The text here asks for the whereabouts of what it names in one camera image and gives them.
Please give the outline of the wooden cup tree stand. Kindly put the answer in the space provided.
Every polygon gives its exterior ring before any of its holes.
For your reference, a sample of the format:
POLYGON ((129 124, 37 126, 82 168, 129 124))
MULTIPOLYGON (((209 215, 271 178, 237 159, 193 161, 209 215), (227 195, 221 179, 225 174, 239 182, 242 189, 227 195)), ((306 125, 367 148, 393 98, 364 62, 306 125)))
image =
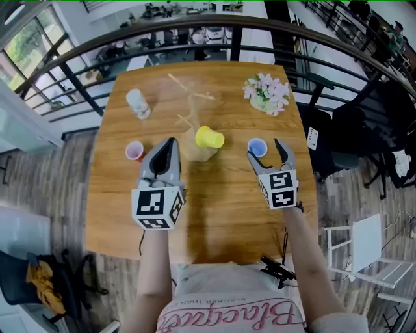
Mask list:
POLYGON ((187 116, 178 114, 177 117, 179 118, 179 120, 177 120, 175 123, 176 125, 179 125, 181 123, 185 123, 186 125, 188 125, 188 130, 181 135, 180 151, 184 155, 185 159, 189 162, 207 162, 208 160, 210 160, 210 158, 216 155, 216 153, 218 152, 218 148, 199 147, 196 143, 196 133, 197 130, 199 130, 200 128, 200 120, 195 98, 214 101, 215 97, 210 95, 210 93, 208 92, 205 94, 194 92, 191 87, 187 87, 171 73, 168 73, 168 77, 176 84, 178 84, 187 95, 189 114, 187 116))

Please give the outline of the red plastic cup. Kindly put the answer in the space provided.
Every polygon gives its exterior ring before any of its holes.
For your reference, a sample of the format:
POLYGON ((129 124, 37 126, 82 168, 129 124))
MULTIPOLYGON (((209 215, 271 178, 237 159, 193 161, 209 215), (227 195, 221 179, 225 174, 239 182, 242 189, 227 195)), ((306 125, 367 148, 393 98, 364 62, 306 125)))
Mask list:
POLYGON ((140 141, 132 141, 125 148, 125 156, 128 160, 142 162, 146 156, 144 145, 140 141))

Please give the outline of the black clip device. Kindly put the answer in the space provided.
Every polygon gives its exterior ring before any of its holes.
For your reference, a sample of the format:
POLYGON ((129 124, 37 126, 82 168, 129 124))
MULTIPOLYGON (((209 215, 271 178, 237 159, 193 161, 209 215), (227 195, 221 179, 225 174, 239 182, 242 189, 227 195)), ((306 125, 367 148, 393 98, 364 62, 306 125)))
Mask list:
POLYGON ((285 287, 285 281, 296 280, 296 275, 293 271, 269 256, 262 255, 260 260, 265 265, 260 271, 275 278, 278 281, 278 289, 285 287))

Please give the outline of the person's left forearm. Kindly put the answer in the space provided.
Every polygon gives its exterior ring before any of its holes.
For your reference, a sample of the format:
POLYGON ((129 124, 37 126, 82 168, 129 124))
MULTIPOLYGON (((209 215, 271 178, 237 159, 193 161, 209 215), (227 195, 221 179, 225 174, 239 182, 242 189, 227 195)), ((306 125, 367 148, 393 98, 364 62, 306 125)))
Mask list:
POLYGON ((172 301, 172 290, 168 232, 148 230, 142 242, 136 301, 120 333, 156 333, 158 318, 172 301))

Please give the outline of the white folding chair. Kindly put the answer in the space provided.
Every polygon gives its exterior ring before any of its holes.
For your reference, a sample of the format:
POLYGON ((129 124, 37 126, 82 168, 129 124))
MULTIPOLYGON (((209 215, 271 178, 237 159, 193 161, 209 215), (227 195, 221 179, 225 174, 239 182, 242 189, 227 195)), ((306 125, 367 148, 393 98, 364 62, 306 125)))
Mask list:
POLYGON ((326 227, 324 231, 328 242, 328 269, 332 272, 394 289, 401 279, 416 267, 414 262, 382 257, 382 226, 379 214, 348 226, 326 227), (341 231, 347 231, 349 238, 342 243, 334 244, 333 233, 341 231), (351 256, 349 270, 338 269, 333 265, 334 251, 343 247, 348 248, 351 256), (384 263, 386 266, 374 276, 361 272, 375 263, 384 263))

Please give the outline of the blue plastic cup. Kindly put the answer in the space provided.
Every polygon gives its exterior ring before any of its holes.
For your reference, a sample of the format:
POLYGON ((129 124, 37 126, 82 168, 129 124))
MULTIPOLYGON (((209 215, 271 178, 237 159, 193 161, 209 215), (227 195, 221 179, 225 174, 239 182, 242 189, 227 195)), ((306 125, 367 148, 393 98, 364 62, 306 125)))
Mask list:
POLYGON ((263 139, 252 138, 248 142, 248 151, 253 153, 256 157, 264 157, 268 152, 268 146, 263 139))

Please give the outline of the clear plastic cup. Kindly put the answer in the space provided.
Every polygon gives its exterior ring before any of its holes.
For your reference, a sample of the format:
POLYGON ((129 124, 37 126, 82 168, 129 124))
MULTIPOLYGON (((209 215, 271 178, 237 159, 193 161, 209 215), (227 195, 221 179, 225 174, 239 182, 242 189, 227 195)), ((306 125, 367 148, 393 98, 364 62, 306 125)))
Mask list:
POLYGON ((127 104, 141 120, 147 119, 151 114, 151 109, 139 89, 132 89, 126 95, 127 104))

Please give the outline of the mustard yellow cloth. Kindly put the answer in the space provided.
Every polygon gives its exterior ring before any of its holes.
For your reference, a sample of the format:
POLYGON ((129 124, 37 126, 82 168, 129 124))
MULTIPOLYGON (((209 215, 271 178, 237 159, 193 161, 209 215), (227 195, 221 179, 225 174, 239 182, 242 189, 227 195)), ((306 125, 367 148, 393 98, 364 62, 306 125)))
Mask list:
POLYGON ((65 314, 66 310, 61 294, 55 290, 53 270, 46 261, 40 260, 36 265, 28 263, 25 281, 36 287, 36 294, 41 303, 56 314, 65 314))

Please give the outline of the yellow plastic cup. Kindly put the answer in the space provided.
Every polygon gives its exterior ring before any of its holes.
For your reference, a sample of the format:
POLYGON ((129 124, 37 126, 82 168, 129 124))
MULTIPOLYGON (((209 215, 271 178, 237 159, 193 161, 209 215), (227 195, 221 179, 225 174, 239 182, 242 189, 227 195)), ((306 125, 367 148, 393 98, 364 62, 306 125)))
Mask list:
POLYGON ((196 144, 200 148, 221 148, 224 145, 225 137, 222 133, 201 126, 195 134, 196 144))

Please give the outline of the large glass window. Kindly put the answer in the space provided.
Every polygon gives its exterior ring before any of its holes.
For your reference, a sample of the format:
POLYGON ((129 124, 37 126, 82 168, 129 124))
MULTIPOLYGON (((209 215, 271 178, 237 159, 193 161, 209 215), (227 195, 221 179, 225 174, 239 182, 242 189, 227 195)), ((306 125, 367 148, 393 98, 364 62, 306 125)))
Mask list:
POLYGON ((18 31, 6 44, 5 53, 28 78, 65 32, 55 11, 47 8, 18 31))

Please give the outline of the white cabinet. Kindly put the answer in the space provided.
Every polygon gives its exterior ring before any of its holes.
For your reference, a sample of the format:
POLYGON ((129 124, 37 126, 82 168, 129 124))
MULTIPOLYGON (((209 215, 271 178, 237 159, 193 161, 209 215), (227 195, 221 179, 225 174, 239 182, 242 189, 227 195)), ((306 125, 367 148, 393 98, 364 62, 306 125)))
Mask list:
POLYGON ((51 254, 51 219, 0 206, 0 251, 26 259, 27 253, 51 254))

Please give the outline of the black office chair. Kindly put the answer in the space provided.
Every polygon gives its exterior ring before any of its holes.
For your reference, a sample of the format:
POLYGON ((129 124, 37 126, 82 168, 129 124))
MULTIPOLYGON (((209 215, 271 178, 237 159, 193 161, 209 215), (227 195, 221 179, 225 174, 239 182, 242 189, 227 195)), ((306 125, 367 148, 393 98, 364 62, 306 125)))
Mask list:
POLYGON ((42 316, 42 321, 52 329, 59 332, 57 322, 65 317, 71 317, 76 322, 82 319, 82 307, 89 310, 91 305, 86 300, 86 293, 107 295, 109 291, 100 287, 88 285, 84 280, 84 267, 93 262, 93 256, 87 254, 83 257, 75 271, 68 261, 69 250, 61 252, 62 261, 58 261, 54 255, 36 255, 27 253, 27 258, 19 259, 0 251, 0 291, 9 305, 41 304, 36 287, 25 281, 28 263, 36 265, 40 260, 46 261, 53 270, 53 285, 62 296, 66 310, 65 314, 56 314, 53 317, 42 316))
POLYGON ((385 108, 385 83, 373 81, 352 100, 335 108, 332 114, 320 110, 317 101, 324 88, 335 85, 315 73, 307 74, 315 89, 307 105, 299 105, 305 135, 309 127, 318 131, 316 150, 309 149, 314 173, 324 181, 340 171, 356 168, 359 158, 390 149, 391 122, 385 108))
POLYGON ((405 153, 411 157, 411 163, 407 175, 398 177, 393 152, 380 154, 379 160, 385 170, 385 175, 390 177, 397 189, 416 187, 416 106, 408 91, 396 81, 385 82, 384 92, 387 111, 393 121, 396 138, 402 139, 402 142, 396 145, 395 152, 405 150, 405 153))

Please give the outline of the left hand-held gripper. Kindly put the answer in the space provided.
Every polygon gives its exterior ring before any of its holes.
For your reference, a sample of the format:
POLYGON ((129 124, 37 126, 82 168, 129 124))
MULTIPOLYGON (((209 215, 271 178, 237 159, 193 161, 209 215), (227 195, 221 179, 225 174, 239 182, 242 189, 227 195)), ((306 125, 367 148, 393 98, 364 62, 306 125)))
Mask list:
POLYGON ((185 205, 179 144, 164 139, 143 158, 138 187, 131 191, 131 215, 144 230, 172 230, 185 205))

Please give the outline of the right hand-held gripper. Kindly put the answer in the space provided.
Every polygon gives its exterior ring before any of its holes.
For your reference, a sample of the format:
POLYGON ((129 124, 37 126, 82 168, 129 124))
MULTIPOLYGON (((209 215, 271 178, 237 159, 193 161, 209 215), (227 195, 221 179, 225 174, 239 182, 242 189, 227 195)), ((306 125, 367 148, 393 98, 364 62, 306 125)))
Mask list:
POLYGON ((295 154, 282 140, 275 138, 274 142, 281 157, 280 168, 265 166, 249 150, 247 158, 257 176, 267 206, 270 209, 294 207, 298 191, 295 154))

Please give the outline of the white shirt pink print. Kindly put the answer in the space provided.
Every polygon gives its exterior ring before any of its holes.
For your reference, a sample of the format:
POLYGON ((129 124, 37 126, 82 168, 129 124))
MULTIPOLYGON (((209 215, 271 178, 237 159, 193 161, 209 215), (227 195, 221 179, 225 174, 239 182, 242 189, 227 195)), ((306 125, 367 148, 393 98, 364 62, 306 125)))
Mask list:
POLYGON ((333 313, 311 326, 297 303, 253 265, 181 268, 157 333, 369 333, 367 319, 333 313))

